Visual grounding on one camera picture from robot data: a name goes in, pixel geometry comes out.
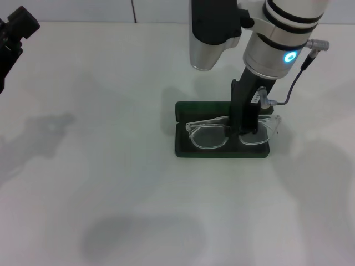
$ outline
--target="eyeglasses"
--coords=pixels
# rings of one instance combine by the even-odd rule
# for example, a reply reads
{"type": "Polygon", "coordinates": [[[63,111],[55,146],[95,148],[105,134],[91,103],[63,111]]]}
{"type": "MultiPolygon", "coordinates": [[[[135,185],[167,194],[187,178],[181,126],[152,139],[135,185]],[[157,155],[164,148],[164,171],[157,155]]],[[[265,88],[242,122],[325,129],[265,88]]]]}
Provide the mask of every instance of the eyeglasses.
{"type": "MultiPolygon", "coordinates": [[[[186,124],[186,130],[191,142],[199,149],[218,149],[228,142],[228,116],[217,117],[210,120],[191,122],[186,124]]],[[[281,122],[278,115],[260,115],[259,129],[256,134],[248,133],[239,136],[244,145],[260,145],[268,142],[281,122]]]]}

